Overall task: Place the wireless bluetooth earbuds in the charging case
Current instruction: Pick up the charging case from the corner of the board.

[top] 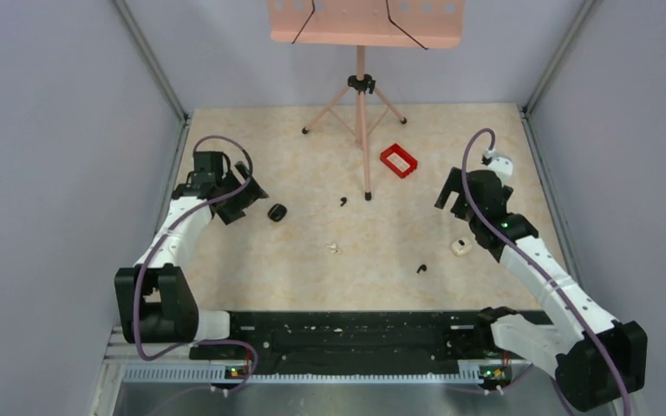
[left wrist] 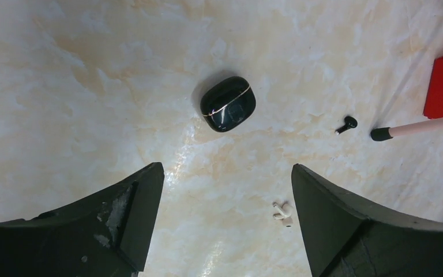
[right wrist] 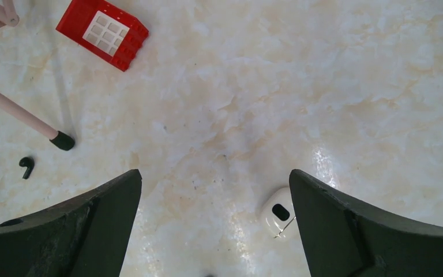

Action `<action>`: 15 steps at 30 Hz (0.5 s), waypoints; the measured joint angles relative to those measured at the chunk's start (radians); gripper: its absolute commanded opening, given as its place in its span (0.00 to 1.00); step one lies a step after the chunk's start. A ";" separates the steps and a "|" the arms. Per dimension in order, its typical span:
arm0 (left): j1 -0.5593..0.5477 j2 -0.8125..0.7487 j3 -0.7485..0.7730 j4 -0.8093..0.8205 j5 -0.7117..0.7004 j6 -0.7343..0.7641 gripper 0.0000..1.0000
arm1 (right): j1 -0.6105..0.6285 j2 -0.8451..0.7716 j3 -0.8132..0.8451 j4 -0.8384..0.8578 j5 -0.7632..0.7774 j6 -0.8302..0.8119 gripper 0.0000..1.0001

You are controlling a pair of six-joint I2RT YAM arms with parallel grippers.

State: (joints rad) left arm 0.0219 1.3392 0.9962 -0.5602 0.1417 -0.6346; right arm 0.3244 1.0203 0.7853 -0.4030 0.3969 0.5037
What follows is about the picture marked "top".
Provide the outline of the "beige earbud charging case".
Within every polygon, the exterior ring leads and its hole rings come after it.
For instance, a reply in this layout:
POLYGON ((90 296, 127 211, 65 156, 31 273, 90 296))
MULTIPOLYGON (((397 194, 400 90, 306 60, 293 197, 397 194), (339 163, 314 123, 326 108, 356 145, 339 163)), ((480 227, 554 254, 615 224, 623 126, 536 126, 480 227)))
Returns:
POLYGON ((473 249, 473 244, 468 238, 461 237, 454 240, 450 248, 456 256, 463 257, 473 249))

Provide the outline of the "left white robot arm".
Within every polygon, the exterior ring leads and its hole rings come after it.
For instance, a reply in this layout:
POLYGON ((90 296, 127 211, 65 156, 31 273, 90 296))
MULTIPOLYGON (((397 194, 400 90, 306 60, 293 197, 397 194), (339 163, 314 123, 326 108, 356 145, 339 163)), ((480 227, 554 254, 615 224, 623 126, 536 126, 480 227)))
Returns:
POLYGON ((135 265, 118 269, 114 276, 121 330, 127 342, 210 340, 211 348, 223 358, 240 353, 244 337, 231 327, 230 314, 199 307, 184 268, 192 260, 202 231, 214 218, 229 225, 267 196, 247 162, 232 163, 219 151, 193 154, 193 169, 174 189, 152 244, 135 265))

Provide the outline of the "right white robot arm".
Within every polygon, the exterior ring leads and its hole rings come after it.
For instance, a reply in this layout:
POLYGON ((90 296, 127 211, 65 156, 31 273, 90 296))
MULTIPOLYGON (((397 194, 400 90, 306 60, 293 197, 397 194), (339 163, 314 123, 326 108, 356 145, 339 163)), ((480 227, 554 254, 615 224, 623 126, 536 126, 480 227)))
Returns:
POLYGON ((565 402, 587 412, 621 400, 631 413, 632 393, 644 386, 648 337, 637 322, 621 322, 602 308, 558 263, 523 215, 509 212, 505 181, 509 159, 494 156, 486 168, 450 170, 436 199, 441 209, 455 194, 453 215, 468 223, 477 245, 526 287, 551 320, 545 329, 507 307, 486 308, 473 334, 476 350, 496 357, 515 353, 552 377, 565 402))

